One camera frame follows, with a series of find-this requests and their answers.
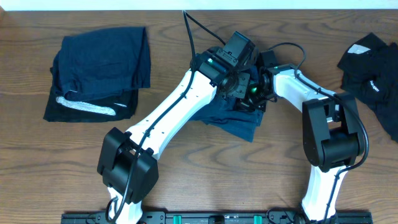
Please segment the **blue denim shorts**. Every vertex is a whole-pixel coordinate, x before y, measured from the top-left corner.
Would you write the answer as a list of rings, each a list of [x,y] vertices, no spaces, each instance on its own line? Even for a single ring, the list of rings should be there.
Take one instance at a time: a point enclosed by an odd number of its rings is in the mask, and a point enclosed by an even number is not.
[[[217,92],[212,101],[198,110],[189,121],[202,121],[221,128],[245,141],[253,142],[256,128],[262,123],[264,112],[261,110],[247,111],[238,109],[237,98],[224,96]]]

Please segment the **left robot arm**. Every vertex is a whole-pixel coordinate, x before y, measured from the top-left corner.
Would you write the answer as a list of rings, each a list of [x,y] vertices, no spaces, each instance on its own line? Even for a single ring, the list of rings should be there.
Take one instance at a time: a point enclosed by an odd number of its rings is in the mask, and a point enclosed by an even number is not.
[[[251,40],[235,32],[223,47],[194,53],[190,68],[171,94],[147,117],[127,131],[111,129],[103,139],[97,166],[111,195],[108,223],[137,223],[141,202],[159,179],[158,160],[185,123],[221,93],[246,96],[256,61]]]

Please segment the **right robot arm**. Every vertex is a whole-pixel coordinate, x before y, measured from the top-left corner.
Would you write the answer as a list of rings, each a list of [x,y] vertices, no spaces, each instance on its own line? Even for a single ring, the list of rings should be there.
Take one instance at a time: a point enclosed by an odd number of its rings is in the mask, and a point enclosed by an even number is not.
[[[335,93],[308,79],[298,65],[279,65],[272,50],[239,59],[257,68],[258,81],[247,92],[250,108],[287,100],[302,114],[303,150],[311,165],[301,208],[306,222],[334,223],[336,200],[346,173],[368,156],[369,139],[353,95]]]

